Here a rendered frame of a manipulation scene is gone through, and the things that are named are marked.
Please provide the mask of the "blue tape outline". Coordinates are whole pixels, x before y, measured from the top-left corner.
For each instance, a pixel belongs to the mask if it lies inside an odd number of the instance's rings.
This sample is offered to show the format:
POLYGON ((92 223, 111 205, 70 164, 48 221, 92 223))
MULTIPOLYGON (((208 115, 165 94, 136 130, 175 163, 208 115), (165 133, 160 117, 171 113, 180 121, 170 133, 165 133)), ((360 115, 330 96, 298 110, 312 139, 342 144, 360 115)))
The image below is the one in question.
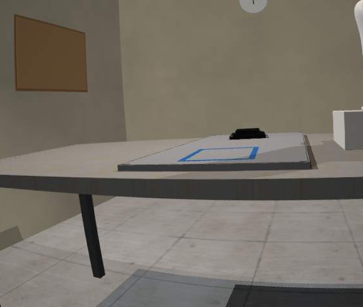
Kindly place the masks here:
MULTIPOLYGON (((259 149, 259 147, 244 147, 244 148, 254 148, 252 150, 252 153, 250 154, 249 158, 246 158, 246 159, 255 159, 255 156, 257 154, 257 151, 259 149)), ((229 148, 213 148, 213 149, 229 149, 229 148)), ((212 150, 212 149, 200 149, 200 150, 197 150, 196 152, 193 152, 192 154, 184 157, 183 159, 177 161, 177 162, 182 162, 182 161, 185 161, 186 159, 192 157, 193 155, 201 152, 202 150, 212 150)), ((241 159, 209 159, 209 160, 189 160, 189 161, 222 161, 222 160, 241 160, 241 159)))

